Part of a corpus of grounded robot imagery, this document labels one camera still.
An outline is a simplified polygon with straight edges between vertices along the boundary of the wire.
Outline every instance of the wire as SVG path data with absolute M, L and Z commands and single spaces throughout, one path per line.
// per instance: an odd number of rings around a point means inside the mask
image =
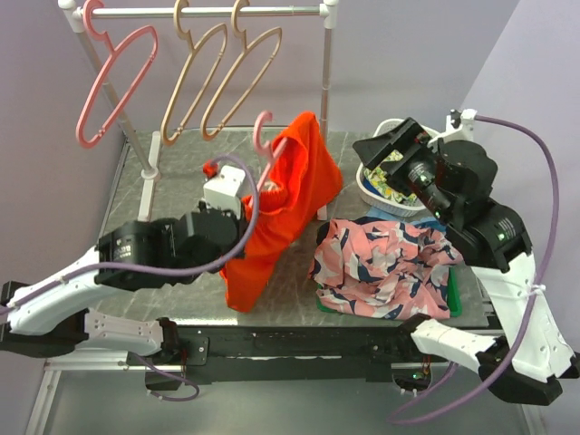
M 554 244 L 556 243 L 556 230 L 557 230 L 558 215 L 559 215 L 559 209 L 560 209 L 560 188 L 558 185 L 556 164 L 554 163 L 554 159 L 552 158 L 552 154 L 550 153 L 546 143 L 537 134 L 535 134 L 533 131 L 527 129 L 526 127 L 523 127 L 519 124 L 515 124 L 514 122 L 503 121 L 503 120 L 499 120 L 497 118 L 489 118 L 487 116 L 481 116 L 481 115 L 476 115 L 475 120 L 487 122 L 487 123 L 491 123 L 491 124 L 497 124 L 497 125 L 501 125 L 504 127 L 509 127 L 510 129 L 521 131 L 522 133 L 524 133 L 527 136 L 529 136 L 530 138 L 532 138 L 539 145 L 540 149 L 544 153 L 544 157 L 546 158 L 547 165 L 548 165 L 549 170 L 550 170 L 550 178 L 552 181 L 552 219 L 550 222 L 550 232 L 549 232 L 549 236 L 548 236 L 548 240 L 547 240 L 546 251 L 544 253 L 544 257 L 542 258 L 542 261 L 540 262 L 540 266 L 537 269 L 536 279 L 534 280 L 534 283 L 538 285 L 542 282 L 542 279 L 544 278 L 544 274 L 546 273 L 548 264 L 550 262 L 550 258 L 552 257 L 552 253 L 554 252 Z M 529 326 L 529 321 L 530 321 L 530 318 L 532 316 L 532 311 L 534 309 L 534 303 L 536 302 L 536 298 L 537 298 L 536 295 L 531 295 L 528 298 L 526 310 L 524 311 L 524 314 L 522 316 L 522 323 L 519 326 L 519 330 L 517 331 L 517 335 L 516 335 L 516 339 L 514 340 L 514 343 L 512 344 L 509 351 L 507 352 L 507 354 L 504 357 L 501 364 L 496 368 L 496 370 L 493 371 L 493 373 L 491 373 L 489 375 L 489 377 L 485 381 L 483 381 L 480 385 L 478 385 L 472 391 L 465 394 L 463 397 L 456 399 L 455 401 L 447 404 L 446 406 L 444 406 L 442 408 L 439 408 L 436 411 L 429 412 L 428 414 L 425 414 L 421 417 L 417 417 L 417 418 L 409 419 L 409 420 L 393 420 L 392 419 L 396 414 L 399 414 L 400 412 L 410 408 L 411 406 L 414 406 L 418 401 L 424 399 L 424 396 L 427 396 L 432 389 L 434 389 L 436 386 L 437 387 L 441 386 L 444 382 L 446 382 L 451 377 L 451 375 L 450 375 L 449 377 L 444 379 L 445 378 L 445 376 L 444 376 L 443 378 L 441 378 L 437 382 L 437 384 L 433 385 L 431 388 L 424 391 L 422 395 L 417 396 L 417 398 L 409 401 L 408 403 L 406 403 L 405 405 L 403 405 L 399 409 L 397 409 L 395 412 L 393 412 L 387 421 L 389 423 L 399 424 L 399 425 L 411 425 L 411 424 L 418 424 L 418 423 L 431 421 L 431 420 L 434 420 L 434 419 L 440 417 L 441 415 L 443 415 L 449 411 L 455 410 L 459 406 L 467 403 L 468 401 L 470 401 L 474 397 L 476 397 L 479 394 L 481 394 L 482 392 L 484 392 L 487 388 L 489 388 L 491 386 L 491 384 L 493 384 L 493 382 L 495 382 L 499 378 L 499 376 L 501 376 L 501 374 L 511 364 L 512 360 L 514 359 L 514 356 L 517 353 L 517 350 L 519 349 L 519 346 L 522 344 L 522 341 L 524 340 L 524 336 L 526 335 L 527 327 Z
M 161 376 L 165 376 L 166 378 L 170 378 L 174 381 L 179 381 L 179 382 L 183 382 L 186 385 L 189 385 L 190 387 L 193 387 L 195 392 L 193 394 L 191 394 L 190 396 L 187 397 L 168 397 L 168 396 L 164 396 L 162 394 L 159 394 L 156 391 L 151 391 L 149 390 L 149 393 L 151 394 L 151 396 L 153 397 L 157 397 L 158 399 L 162 400 L 162 401 L 193 401 L 194 399 L 196 399 L 199 396 L 199 386 L 190 381 L 189 379 L 187 379 L 185 377 L 185 374 L 182 374 L 181 376 L 178 376 L 177 374 L 173 374 L 173 373 L 169 373 L 169 372 L 165 372 L 161 369 L 158 369 L 157 367 L 155 367 L 152 363 L 150 363 L 149 361 L 147 361 L 145 358 L 143 358 L 140 355 L 137 355 L 136 353 L 132 354 L 135 358 L 137 358 L 137 360 L 149 367 L 151 370 L 153 370 L 155 373 L 160 374 Z
M 46 285 L 39 287 L 37 290 L 33 291 L 31 294 L 18 300 L 18 302 L 15 303 L 13 306 L 3 307 L 0 305 L 0 316 L 8 314 L 11 311 L 13 311 L 16 307 L 21 306 L 23 304 L 26 304 L 27 302 L 31 301 L 32 299 L 36 298 L 37 296 L 42 295 L 42 294 L 48 292 L 49 290 L 52 290 L 56 286 L 60 285 L 62 282 L 67 282 L 67 281 L 69 281 L 77 276 L 86 274 L 87 272 L 91 272 L 91 271 L 97 270 L 97 269 L 130 270 L 132 272 L 141 272 L 141 273 L 155 274 L 155 275 L 161 275 L 161 276 L 193 276 L 193 275 L 201 275 L 205 272 L 209 272 L 209 271 L 213 271 L 213 270 L 216 270 L 218 268 L 221 268 L 225 263 L 227 263 L 232 258 L 236 257 L 242 251 L 242 249 L 246 245 L 247 241 L 252 236 L 252 234 L 254 232 L 254 228 L 256 228 L 257 219 L 258 219 L 258 215 L 259 215 L 258 210 L 260 207 L 260 196 L 259 196 L 259 193 L 257 190 L 256 182 L 254 181 L 254 178 L 252 177 L 252 173 L 250 172 L 250 169 L 248 168 L 246 163 L 244 163 L 243 160 L 241 160 L 240 158 L 238 158 L 236 156 L 224 155 L 224 156 L 216 157 L 215 159 L 213 159 L 211 161 L 210 164 L 213 166 L 213 165 L 215 165 L 223 160 L 229 160 L 229 161 L 237 164 L 246 173 L 246 177 L 247 177 L 249 185 L 250 185 L 250 190 L 252 192 L 252 202 L 254 204 L 254 207 L 253 207 L 254 211 L 252 213 L 252 217 L 250 218 L 250 222 L 247 226 L 247 230 L 244 233 L 244 235 L 240 238 L 240 240 L 236 243 L 236 245 L 229 252 L 224 254 L 221 258 L 218 258 L 217 260 L 214 260 L 211 263 L 208 263 L 208 264 L 203 265 L 203 266 L 190 267 L 187 269 L 167 269 L 167 268 L 163 268 L 163 267 L 129 265 L 129 264 L 124 264 L 124 263 L 114 263 L 114 262 L 102 262 L 102 263 L 96 263 L 93 265 L 87 265 L 84 267 L 80 267 L 80 268 L 72 271 L 71 273 L 62 276 L 61 280 L 54 280 Z M 158 369 L 157 367 L 155 367 L 153 364 L 151 364 L 150 362 L 148 362 L 144 358 L 142 358 L 141 356 L 135 354 L 135 357 L 142 364 L 146 365 L 154 372 L 156 372 L 162 376 L 165 376 L 167 378 L 173 379 L 175 381 L 181 381 L 189 386 L 192 386 L 196 390 L 196 392 L 194 394 L 192 394 L 191 396 L 188 396 L 188 397 L 184 397 L 184 398 L 166 397 L 166 396 L 162 396 L 161 394 L 159 394 L 155 391 L 151 391 L 150 392 L 151 395 L 158 397 L 164 401 L 191 401 L 191 400 L 198 397 L 199 387 L 194 382 L 186 379 L 185 376 L 180 377 L 180 376 L 177 376 L 177 375 L 169 373 L 169 372 L 164 372 L 164 371 Z

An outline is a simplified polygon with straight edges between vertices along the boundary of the orange shirt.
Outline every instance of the orange shirt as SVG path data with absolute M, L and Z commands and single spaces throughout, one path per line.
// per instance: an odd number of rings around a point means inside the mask
M 227 306 L 241 312 L 252 309 L 282 251 L 343 186 L 343 176 L 324 146 L 313 113 L 300 114 L 274 139 L 274 148 L 282 138 L 288 142 L 270 172 L 278 188 L 260 192 L 260 216 L 246 244 L 245 258 L 230 260 L 221 270 Z M 253 212 L 250 198 L 242 199 L 248 219 Z

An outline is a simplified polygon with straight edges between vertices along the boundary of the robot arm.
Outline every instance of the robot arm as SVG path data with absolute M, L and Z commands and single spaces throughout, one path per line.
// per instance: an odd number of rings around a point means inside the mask
M 536 265 L 521 217 L 489 197 L 498 166 L 472 141 L 474 118 L 474 111 L 453 111 L 435 138 L 409 118 L 353 147 L 365 167 L 380 165 L 391 187 L 415 193 L 447 226 L 447 239 L 484 285 L 505 334 L 476 335 L 417 314 L 402 326 L 412 345 L 486 379 L 516 340 L 530 290 L 536 292 L 524 341 L 490 390 L 503 401 L 547 405 L 562 392 L 557 378 L 577 378 L 580 364 L 558 331 L 543 287 L 532 286 Z M 402 158 L 384 161 L 395 150 Z
M 240 201 L 243 170 L 224 166 L 204 185 L 199 211 L 152 222 L 128 222 L 101 237 L 81 258 L 35 285 L 6 283 L 0 305 L 10 308 L 0 325 L 0 349 L 36 358 L 60 356 L 81 347 L 130 351 L 142 356 L 179 351 L 176 325 L 167 318 L 137 322 L 101 314 L 89 306 L 142 288 L 188 284 L 198 275 L 165 276 L 93 267 L 68 280 L 72 271 L 110 262 L 163 268 L 190 268 L 223 256 L 247 230 Z M 53 282 L 60 284 L 31 297 Z

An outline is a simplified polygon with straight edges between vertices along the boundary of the beige hanger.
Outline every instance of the beige hanger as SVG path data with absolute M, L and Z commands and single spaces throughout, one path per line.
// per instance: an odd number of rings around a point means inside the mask
M 178 81 L 175 84 L 175 88 L 173 89 L 173 94 L 171 95 L 171 99 L 169 100 L 169 105 L 167 106 L 167 109 L 165 110 L 165 116 L 163 116 L 163 122 L 161 123 L 161 139 L 163 140 L 163 143 L 165 143 L 165 145 L 168 145 L 168 146 L 173 145 L 176 142 L 179 135 L 185 129 L 185 127 L 189 121 L 189 118 L 191 118 L 191 115 L 193 114 L 193 111 L 198 107 L 198 104 L 201 101 L 201 97 L 205 93 L 205 91 L 209 85 L 209 82 L 211 82 L 211 79 L 213 78 L 214 74 L 216 73 L 216 69 L 218 68 L 219 63 L 221 62 L 221 59 L 224 55 L 224 51 L 226 50 L 226 45 L 227 45 L 227 26 L 225 23 L 221 23 L 221 24 L 218 24 L 218 25 L 212 27 L 201 37 L 201 39 L 196 44 L 193 44 L 193 39 L 191 38 L 191 31 L 187 30 L 186 32 L 184 32 L 183 28 L 181 27 L 180 15 L 181 15 L 181 9 L 183 9 L 184 7 L 189 7 L 189 0 L 177 0 L 175 2 L 175 7 L 173 9 L 173 25 L 175 26 L 175 31 L 177 32 L 179 39 L 182 39 L 188 43 L 189 56 L 188 56 L 188 59 L 185 61 L 185 64 L 183 65 L 183 69 L 181 70 L 181 74 L 179 75 Z M 169 137 L 168 136 L 169 120 L 171 119 L 171 114 L 173 113 L 173 109 L 175 108 L 175 103 L 178 100 L 179 93 L 181 92 L 181 87 L 183 86 L 183 82 L 185 81 L 186 77 L 188 76 L 189 67 L 191 66 L 191 64 L 193 64 L 193 60 L 198 55 L 199 50 L 201 50 L 203 48 L 203 46 L 206 44 L 206 42 L 209 41 L 209 39 L 214 34 L 217 34 L 218 32 L 223 32 L 224 42 L 221 45 L 221 49 L 219 50 L 219 54 L 217 55 L 217 59 L 214 62 L 214 65 L 211 67 L 211 70 L 209 71 L 208 77 L 204 81 L 201 89 L 199 90 L 198 95 L 196 96 L 196 99 L 191 103 L 187 113 L 185 114 L 185 116 L 181 120 L 181 123 L 179 124 L 177 131 L 174 132 L 171 137 Z
M 282 43 L 282 28 L 281 27 L 274 27 L 274 28 L 260 34 L 254 41 L 252 41 L 248 45 L 247 44 L 246 29 L 239 30 L 239 28 L 237 26 L 237 16 L 239 14 L 239 10 L 244 6 L 250 6 L 250 2 L 248 0 L 236 0 L 236 3 L 234 4 L 234 9 L 232 10 L 232 18 L 231 18 L 234 36 L 237 39 L 241 40 L 241 42 L 242 42 L 242 53 L 237 57 L 236 61 L 232 65 L 232 67 L 227 72 L 226 78 L 219 85 L 219 88 L 217 89 L 216 93 L 214 94 L 213 98 L 211 99 L 211 102 L 209 103 L 209 106 L 203 115 L 200 128 L 201 128 L 201 134 L 203 135 L 203 139 L 205 139 L 205 140 L 212 140 L 213 138 L 215 138 L 216 135 L 225 127 L 225 125 L 231 119 L 231 117 L 234 116 L 234 113 L 236 113 L 236 111 L 239 109 L 239 107 L 242 105 L 242 103 L 246 100 L 247 96 L 254 90 L 257 83 L 260 81 L 260 79 L 262 79 L 262 76 L 264 75 L 264 73 L 266 72 L 268 67 L 270 66 L 270 63 L 272 63 L 272 61 L 276 57 L 278 50 L 280 49 L 280 44 Z M 223 93 L 223 91 L 226 89 L 227 84 L 229 83 L 231 78 L 236 73 L 237 68 L 239 68 L 239 66 L 242 64 L 244 59 L 246 59 L 246 57 L 252 52 L 252 50 L 254 50 L 256 47 L 258 47 L 263 41 L 265 41 L 267 38 L 269 38 L 273 34 L 278 35 L 278 42 L 274 48 L 274 51 L 272 52 L 272 54 L 270 55 L 270 57 L 268 58 L 268 60 L 266 61 L 266 63 L 262 67 L 262 69 L 260 70 L 260 72 L 257 74 L 256 78 L 252 81 L 249 88 L 247 88 L 246 91 L 242 94 L 242 96 L 239 97 L 239 100 L 237 100 L 234 107 L 231 108 L 231 110 L 227 113 L 227 115 L 224 117 L 224 119 L 221 120 L 221 122 L 218 124 L 218 126 L 213 131 L 208 133 L 208 121 L 209 121 L 209 117 L 211 116 L 211 112 L 215 109 L 216 103 L 218 102 L 219 98 L 221 97 L 221 94 Z

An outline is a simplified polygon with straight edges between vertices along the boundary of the gray table surface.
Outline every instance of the gray table surface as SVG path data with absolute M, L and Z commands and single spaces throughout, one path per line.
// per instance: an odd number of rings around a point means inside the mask
M 265 130 L 266 138 L 274 138 L 276 130 Z M 327 147 L 343 173 L 343 190 L 328 205 L 329 218 L 354 219 L 369 209 L 359 196 L 355 182 L 360 161 L 353 151 L 355 140 L 370 136 L 363 133 L 331 132 Z M 140 133 L 143 145 L 149 147 L 150 133 Z M 251 131 L 225 130 L 213 141 L 205 142 L 196 130 L 185 131 L 178 142 L 162 151 L 152 219 L 179 218 L 195 209 L 202 197 L 205 176 L 204 162 L 218 154 L 235 153 L 260 173 L 264 162 L 253 150 Z M 112 231 L 137 217 L 142 180 L 140 164 L 130 150 L 124 162 L 119 185 L 114 193 L 105 231 Z M 149 321 L 168 316 L 178 324 L 268 326 L 384 326 L 400 322 L 369 319 L 348 314 L 323 313 L 315 304 L 315 282 L 306 273 L 315 250 L 316 229 L 321 222 L 313 221 L 299 240 L 281 256 L 266 289 L 249 314 L 227 307 L 225 285 L 219 275 L 205 274 L 191 285 L 165 286 L 162 289 L 143 289 L 101 301 L 96 308 L 110 315 Z M 458 327 L 486 327 L 482 293 L 471 271 L 463 266 L 458 270 L 463 314 L 445 321 Z

